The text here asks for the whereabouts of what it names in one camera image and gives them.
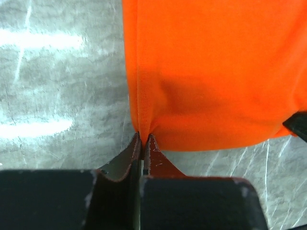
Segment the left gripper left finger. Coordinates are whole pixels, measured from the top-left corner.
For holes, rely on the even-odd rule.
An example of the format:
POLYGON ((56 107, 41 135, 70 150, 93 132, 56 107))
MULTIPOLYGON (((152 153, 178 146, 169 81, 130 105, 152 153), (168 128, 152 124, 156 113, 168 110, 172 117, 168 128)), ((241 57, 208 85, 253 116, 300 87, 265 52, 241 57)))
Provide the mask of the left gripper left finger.
POLYGON ((136 230, 141 141, 98 169, 0 172, 3 230, 136 230))

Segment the orange t shirt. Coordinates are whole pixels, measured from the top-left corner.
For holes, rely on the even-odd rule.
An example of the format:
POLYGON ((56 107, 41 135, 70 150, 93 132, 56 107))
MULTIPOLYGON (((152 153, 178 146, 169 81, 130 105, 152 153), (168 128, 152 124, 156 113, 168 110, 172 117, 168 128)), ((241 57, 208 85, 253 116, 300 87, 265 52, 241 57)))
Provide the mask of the orange t shirt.
POLYGON ((289 135, 307 109, 304 0, 125 0, 132 124, 162 150, 289 135))

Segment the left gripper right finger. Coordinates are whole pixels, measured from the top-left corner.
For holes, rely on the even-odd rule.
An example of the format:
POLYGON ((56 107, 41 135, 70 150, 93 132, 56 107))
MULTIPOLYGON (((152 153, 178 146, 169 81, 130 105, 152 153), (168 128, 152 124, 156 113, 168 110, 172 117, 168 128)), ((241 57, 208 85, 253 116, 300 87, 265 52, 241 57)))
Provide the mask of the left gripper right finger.
POLYGON ((140 181, 142 230, 265 230, 253 185, 239 177, 182 173, 149 136, 140 181))

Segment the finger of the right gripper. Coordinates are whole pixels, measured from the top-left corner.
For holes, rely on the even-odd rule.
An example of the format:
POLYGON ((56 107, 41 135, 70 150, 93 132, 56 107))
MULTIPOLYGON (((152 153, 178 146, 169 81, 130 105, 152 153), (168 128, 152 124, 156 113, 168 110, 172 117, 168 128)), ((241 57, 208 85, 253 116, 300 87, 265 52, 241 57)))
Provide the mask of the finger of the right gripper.
POLYGON ((286 127, 293 134, 296 134, 303 141, 307 142, 307 113, 297 112, 290 118, 283 122, 283 126, 286 127))

